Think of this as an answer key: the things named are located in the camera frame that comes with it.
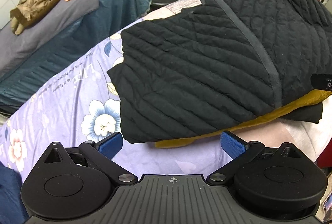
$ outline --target white logo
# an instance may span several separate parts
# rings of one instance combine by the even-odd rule
[[[174,184],[174,183],[176,183],[178,180],[177,180],[176,178],[173,177],[173,178],[171,178],[169,181],[170,181],[171,183]]]

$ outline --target silver screw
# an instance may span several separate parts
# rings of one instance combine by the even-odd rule
[[[211,174],[210,179],[215,182],[225,181],[226,176],[224,174]]]
[[[119,180],[121,182],[131,182],[134,181],[135,176],[133,176],[132,174],[122,174],[119,176]]]

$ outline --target smartphone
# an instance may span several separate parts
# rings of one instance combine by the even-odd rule
[[[332,191],[330,192],[325,202],[323,203],[324,212],[326,213],[331,208],[331,206],[332,206]]]

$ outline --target bed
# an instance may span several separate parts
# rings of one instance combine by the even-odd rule
[[[181,0],[135,23],[165,18],[197,4],[199,0]],[[120,99],[106,73],[123,60],[120,32],[101,41],[53,76],[2,126],[0,161],[19,171],[23,180],[51,142],[75,147],[86,140],[100,141],[111,132],[121,132]],[[331,140],[331,116],[330,97],[324,101],[319,124],[275,120],[236,134],[246,141],[258,140],[269,147],[292,142],[315,161]],[[155,143],[124,141],[122,150],[113,159],[138,178],[142,174],[203,174],[206,177],[230,160],[221,148],[220,136],[167,149],[157,148]]]
[[[142,17],[150,4],[150,0],[97,0],[97,7],[93,7],[91,1],[77,0],[73,4],[83,10],[69,25],[68,20],[72,16],[68,14],[65,17],[66,10],[60,6],[67,6],[71,1],[61,0],[42,21],[25,30],[22,36],[14,36],[9,24],[0,31],[3,57],[0,60],[1,111],[12,114],[49,78],[95,44]],[[64,13],[63,21],[54,25],[58,11]]]

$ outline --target blue leaf print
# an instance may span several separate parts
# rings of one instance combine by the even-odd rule
[[[104,47],[104,52],[107,56],[110,56],[111,47],[112,47],[112,45],[111,45],[110,41]]]

